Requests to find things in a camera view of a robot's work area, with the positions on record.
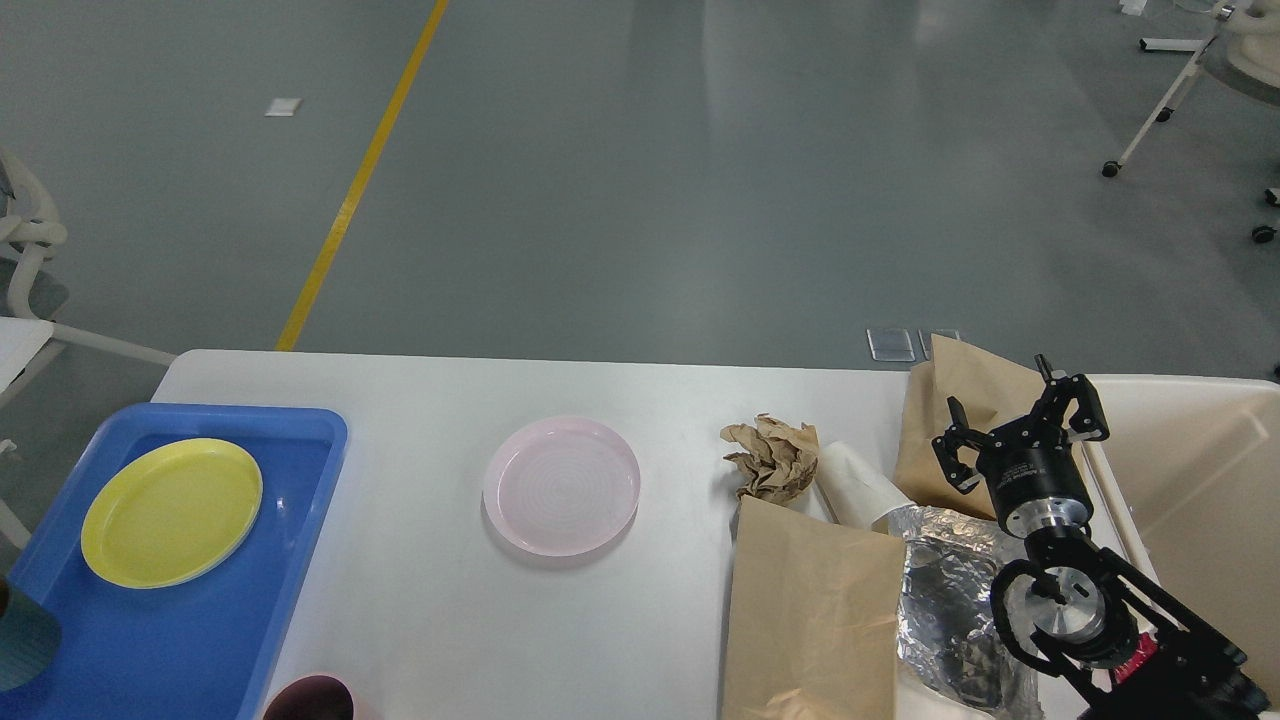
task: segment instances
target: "paper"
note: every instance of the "paper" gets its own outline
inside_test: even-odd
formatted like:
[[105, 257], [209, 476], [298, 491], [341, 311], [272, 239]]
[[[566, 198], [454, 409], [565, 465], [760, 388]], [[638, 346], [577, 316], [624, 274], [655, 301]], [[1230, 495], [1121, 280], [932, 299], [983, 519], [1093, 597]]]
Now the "paper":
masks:
[[892, 720], [905, 556], [744, 497], [721, 720]]
[[[1036, 370], [957, 340], [933, 336], [933, 361], [913, 368], [908, 382], [893, 484], [916, 505], [995, 519], [986, 487], [960, 495], [938, 468], [931, 443], [951, 424], [947, 397], [959, 398], [969, 424], [987, 432], [1025, 415], [1043, 391]], [[973, 465], [974, 454], [963, 452], [968, 455], [960, 459]]]
[[755, 428], [728, 425], [721, 430], [721, 438], [746, 450], [724, 456], [746, 477], [737, 496], [786, 505], [813, 482], [818, 468], [818, 429], [801, 423], [797, 430], [767, 413], [756, 415], [755, 424]]
[[870, 529], [890, 510], [911, 505], [888, 478], [842, 442], [822, 448], [814, 482], [832, 519], [850, 528]]

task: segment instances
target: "yellow plate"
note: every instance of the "yellow plate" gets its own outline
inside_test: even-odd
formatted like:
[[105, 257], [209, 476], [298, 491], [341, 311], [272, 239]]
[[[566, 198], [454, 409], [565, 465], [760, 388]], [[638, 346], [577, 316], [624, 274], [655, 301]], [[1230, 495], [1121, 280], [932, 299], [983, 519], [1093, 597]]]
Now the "yellow plate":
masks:
[[81, 550], [100, 578], [127, 588], [177, 585], [239, 547], [262, 502], [262, 473], [238, 445], [195, 438], [129, 462], [97, 493]]

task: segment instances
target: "white paper cup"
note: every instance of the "white paper cup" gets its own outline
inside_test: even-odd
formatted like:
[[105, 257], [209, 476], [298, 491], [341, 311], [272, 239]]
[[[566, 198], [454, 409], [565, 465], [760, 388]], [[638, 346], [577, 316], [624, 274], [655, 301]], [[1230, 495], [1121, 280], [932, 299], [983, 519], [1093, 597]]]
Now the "white paper cup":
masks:
[[262, 720], [376, 720], [376, 716], [340, 678], [316, 673], [276, 693], [266, 703]]

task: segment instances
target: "white bin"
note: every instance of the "white bin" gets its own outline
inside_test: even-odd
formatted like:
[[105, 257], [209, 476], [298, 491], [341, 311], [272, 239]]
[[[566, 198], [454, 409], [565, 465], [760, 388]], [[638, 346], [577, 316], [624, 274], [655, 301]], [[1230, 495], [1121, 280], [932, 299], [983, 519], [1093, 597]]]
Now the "white bin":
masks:
[[1111, 439], [1089, 462], [1102, 465], [1103, 493], [1119, 487], [1129, 505], [1138, 538], [1120, 528], [1128, 555], [1144, 544], [1160, 584], [1240, 646], [1245, 674], [1280, 700], [1280, 387], [1091, 379]]

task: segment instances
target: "table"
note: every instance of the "table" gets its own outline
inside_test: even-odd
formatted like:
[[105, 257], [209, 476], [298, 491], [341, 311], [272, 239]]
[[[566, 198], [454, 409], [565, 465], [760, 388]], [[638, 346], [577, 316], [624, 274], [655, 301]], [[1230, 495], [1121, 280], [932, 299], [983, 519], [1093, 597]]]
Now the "table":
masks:
[[[347, 460], [271, 693], [324, 670], [387, 720], [710, 720], [739, 484], [719, 428], [768, 411], [890, 469], [906, 382], [900, 372], [198, 350], [154, 400], [317, 406], [347, 420]], [[612, 427], [641, 469], [631, 527], [576, 559], [516, 550], [480, 502], [502, 441], [552, 415]], [[1094, 538], [1110, 544], [1101, 507]], [[1050, 717], [1084, 707], [1062, 682], [1042, 679], [1041, 697]], [[948, 705], [908, 689], [899, 716], [983, 717]]]

